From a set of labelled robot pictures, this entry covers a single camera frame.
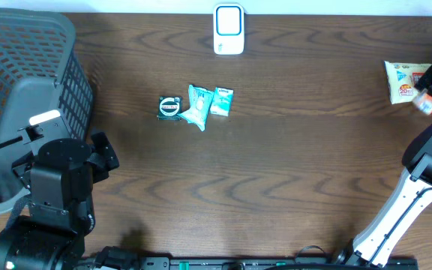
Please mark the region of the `black round-label item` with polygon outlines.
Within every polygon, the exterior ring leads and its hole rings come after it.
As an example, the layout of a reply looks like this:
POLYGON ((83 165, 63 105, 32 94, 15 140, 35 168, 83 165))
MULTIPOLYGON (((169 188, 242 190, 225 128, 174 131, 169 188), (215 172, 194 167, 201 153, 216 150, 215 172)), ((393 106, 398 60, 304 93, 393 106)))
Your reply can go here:
POLYGON ((157 118, 159 120, 179 121, 182 112, 182 97, 160 96, 158 102, 157 118))

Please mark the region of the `yellow snack bag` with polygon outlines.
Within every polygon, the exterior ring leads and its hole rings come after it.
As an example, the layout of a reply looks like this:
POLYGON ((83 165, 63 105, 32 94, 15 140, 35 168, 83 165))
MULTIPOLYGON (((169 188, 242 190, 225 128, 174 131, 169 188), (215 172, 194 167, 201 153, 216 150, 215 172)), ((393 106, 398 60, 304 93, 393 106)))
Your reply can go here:
POLYGON ((391 104, 412 102, 419 93, 415 84, 431 64, 413 64, 384 61, 391 104))

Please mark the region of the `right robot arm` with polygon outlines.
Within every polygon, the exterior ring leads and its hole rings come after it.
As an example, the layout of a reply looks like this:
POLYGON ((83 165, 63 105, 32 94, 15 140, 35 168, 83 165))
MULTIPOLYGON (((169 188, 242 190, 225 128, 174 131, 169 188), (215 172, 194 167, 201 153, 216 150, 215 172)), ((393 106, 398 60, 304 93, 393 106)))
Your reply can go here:
MULTIPOLYGON (((432 100, 432 65, 415 84, 418 108, 432 100)), ((332 260, 335 265, 384 268, 415 219, 432 203, 432 124, 408 146, 397 186, 378 215, 332 260)))

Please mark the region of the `teal snack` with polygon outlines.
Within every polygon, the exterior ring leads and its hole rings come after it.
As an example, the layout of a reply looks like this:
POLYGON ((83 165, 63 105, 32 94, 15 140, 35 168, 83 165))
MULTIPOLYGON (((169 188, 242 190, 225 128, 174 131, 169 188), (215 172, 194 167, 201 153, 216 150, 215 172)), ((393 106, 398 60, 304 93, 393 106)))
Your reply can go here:
POLYGON ((201 131, 206 129, 209 108, 212 105, 214 92, 205 88, 189 85, 190 107, 178 116, 189 124, 195 124, 201 131))

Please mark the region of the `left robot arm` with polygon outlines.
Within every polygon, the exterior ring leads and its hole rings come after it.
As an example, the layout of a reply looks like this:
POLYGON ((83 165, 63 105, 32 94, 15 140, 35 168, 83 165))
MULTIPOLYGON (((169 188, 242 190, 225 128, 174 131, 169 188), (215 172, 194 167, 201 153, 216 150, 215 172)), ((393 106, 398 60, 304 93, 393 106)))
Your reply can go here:
POLYGON ((11 165, 29 193, 16 200, 0 232, 0 269, 139 269, 139 257, 117 247, 83 258, 84 238, 95 228, 93 185, 108 179, 119 160, 105 133, 87 143, 61 126, 56 119, 30 125, 0 143, 31 147, 11 165))

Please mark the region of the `orange juice carton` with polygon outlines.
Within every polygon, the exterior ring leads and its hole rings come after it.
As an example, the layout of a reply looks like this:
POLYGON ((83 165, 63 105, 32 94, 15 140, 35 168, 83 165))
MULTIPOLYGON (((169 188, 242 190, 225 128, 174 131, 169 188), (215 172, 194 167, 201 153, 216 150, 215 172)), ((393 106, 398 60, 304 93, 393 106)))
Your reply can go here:
POLYGON ((432 113, 432 96, 428 94, 428 90, 420 91, 412 100, 415 107, 425 115, 432 113))

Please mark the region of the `teal tissue pack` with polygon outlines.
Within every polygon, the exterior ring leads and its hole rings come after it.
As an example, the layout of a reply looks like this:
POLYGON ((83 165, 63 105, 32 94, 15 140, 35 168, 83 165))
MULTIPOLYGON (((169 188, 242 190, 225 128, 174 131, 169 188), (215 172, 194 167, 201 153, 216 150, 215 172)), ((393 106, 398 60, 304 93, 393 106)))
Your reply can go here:
POLYGON ((213 101, 210 113, 218 116, 228 117, 231 110, 234 91, 229 88, 216 87, 214 90, 213 101))

